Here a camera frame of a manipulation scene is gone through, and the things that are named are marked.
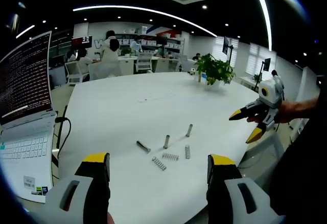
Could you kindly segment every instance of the window blind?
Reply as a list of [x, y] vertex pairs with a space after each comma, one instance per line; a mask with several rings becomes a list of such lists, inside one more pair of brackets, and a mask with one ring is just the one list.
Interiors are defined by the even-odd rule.
[[262, 80], [268, 80], [272, 78], [271, 71], [275, 69], [276, 66], [276, 52], [269, 51], [267, 48], [260, 47], [255, 44], [250, 44], [250, 54], [247, 61], [246, 73], [250, 75], [255, 75], [260, 73], [262, 61], [270, 58], [269, 71], [262, 71]]
[[[230, 60], [230, 65], [232, 67], [234, 67], [235, 63], [236, 63], [237, 48], [239, 46], [239, 40], [228, 38], [228, 41], [229, 41], [229, 45], [233, 45], [233, 47], [234, 47], [233, 52], [231, 54], [231, 60]], [[230, 56], [230, 48], [228, 48], [227, 55], [225, 55], [223, 53], [223, 46], [224, 46], [224, 37], [222, 37], [222, 36], [216, 37], [212, 55], [216, 59], [221, 59], [222, 61], [227, 61], [227, 60], [229, 60], [228, 58]]]

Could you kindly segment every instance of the human hand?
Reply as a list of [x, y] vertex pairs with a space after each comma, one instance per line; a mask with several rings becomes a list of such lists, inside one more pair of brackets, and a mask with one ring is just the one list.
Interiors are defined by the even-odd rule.
[[[279, 112], [276, 115], [275, 121], [277, 123], [289, 123], [293, 119], [296, 118], [297, 114], [297, 102], [289, 102], [289, 101], [283, 101], [282, 104], [280, 105]], [[254, 117], [249, 117], [247, 119], [248, 122], [255, 122], [255, 123], [260, 123], [264, 120], [266, 117], [267, 112], [263, 114], [258, 114]]]

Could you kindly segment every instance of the green plant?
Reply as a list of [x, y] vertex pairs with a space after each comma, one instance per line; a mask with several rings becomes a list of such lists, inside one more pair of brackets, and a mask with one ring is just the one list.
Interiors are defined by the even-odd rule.
[[125, 54], [130, 54], [132, 53], [132, 50], [130, 47], [123, 47], [122, 48], [122, 55], [125, 55]]
[[255, 82], [260, 82], [260, 75], [257, 75], [257, 74], [255, 74], [254, 76], [253, 76], [253, 79], [254, 79], [254, 81]]
[[199, 75], [206, 73], [207, 85], [213, 85], [216, 80], [228, 83], [236, 75], [228, 62], [216, 60], [211, 54], [203, 55], [196, 64]]

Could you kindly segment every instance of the ceiling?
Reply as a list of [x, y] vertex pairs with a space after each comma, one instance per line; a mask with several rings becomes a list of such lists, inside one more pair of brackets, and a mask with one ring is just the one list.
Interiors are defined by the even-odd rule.
[[[318, 74], [324, 56], [318, 55], [318, 52], [324, 52], [323, 33], [327, 28], [324, 23], [326, 18], [319, 9], [322, 1], [301, 0], [310, 16], [310, 20], [306, 23], [284, 0], [266, 0], [271, 20], [273, 50], [278, 56], [291, 63], [295, 63], [296, 59], [299, 66], [308, 65]], [[54, 32], [71, 30], [74, 24], [84, 22], [84, 18], [87, 18], [90, 23], [121, 20], [151, 23], [168, 28], [176, 25], [179, 30], [210, 36], [182, 21], [145, 11], [96, 9], [73, 12], [74, 8], [85, 6], [126, 5], [169, 13], [200, 25], [216, 35], [233, 38], [240, 35], [242, 42], [253, 42], [268, 47], [267, 29], [259, 0], [207, 0], [188, 5], [171, 0], [1, 0], [0, 2], [6, 16], [1, 18], [1, 30], [6, 30], [4, 25], [10, 13], [20, 15], [19, 32], [30, 25], [35, 25], [34, 29], [19, 39], [20, 41], [48, 30]], [[20, 8], [18, 2], [22, 2], [26, 8]], [[10, 41], [12, 46], [17, 43], [14, 37]], [[1, 55], [7, 51], [8, 49], [2, 49]]]

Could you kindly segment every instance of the curved light strip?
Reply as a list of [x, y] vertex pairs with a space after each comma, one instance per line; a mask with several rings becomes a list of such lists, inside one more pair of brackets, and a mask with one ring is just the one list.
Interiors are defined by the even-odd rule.
[[262, 11], [264, 12], [265, 21], [266, 21], [266, 27], [267, 27], [267, 34], [268, 34], [268, 44], [269, 44], [269, 50], [272, 51], [272, 37], [271, 37], [271, 25], [270, 25], [270, 18], [268, 13], [268, 8], [265, 0], [259, 0]]
[[27, 29], [23, 30], [22, 32], [20, 32], [17, 36], [16, 39], [19, 38], [21, 35], [23, 35], [24, 33], [28, 32], [30, 29], [32, 29], [33, 27], [35, 27], [35, 25], [32, 25], [30, 27], [28, 27]]
[[209, 30], [207, 30], [207, 29], [205, 29], [205, 28], [203, 28], [201, 26], [198, 26], [197, 24], [192, 23], [192, 22], [190, 22], [190, 21], [188, 21], [186, 19], [174, 16], [174, 15], [169, 14], [169, 13], [164, 13], [164, 12], [160, 12], [160, 11], [156, 11], [156, 10], [152, 10], [152, 9], [147, 9], [147, 8], [139, 8], [139, 7], [133, 7], [133, 6], [119, 6], [119, 5], [102, 5], [102, 6], [90, 6], [90, 7], [84, 7], [84, 8], [75, 8], [75, 9], [73, 9], [73, 11], [76, 12], [76, 11], [96, 9], [96, 8], [126, 8], [126, 9], [136, 9], [136, 10], [148, 11], [148, 12], [151, 12], [151, 13], [158, 13], [158, 14], [162, 14], [162, 15], [165, 15], [165, 16], [168, 16], [168, 17], [171, 17], [171, 18], [178, 19], [178, 20], [183, 21], [185, 23], [188, 23], [188, 24], [190, 24], [192, 26], [195, 26], [195, 27], [209, 33], [210, 35], [212, 35], [214, 37], [217, 37], [217, 35], [212, 33], [211, 31], [209, 31]]

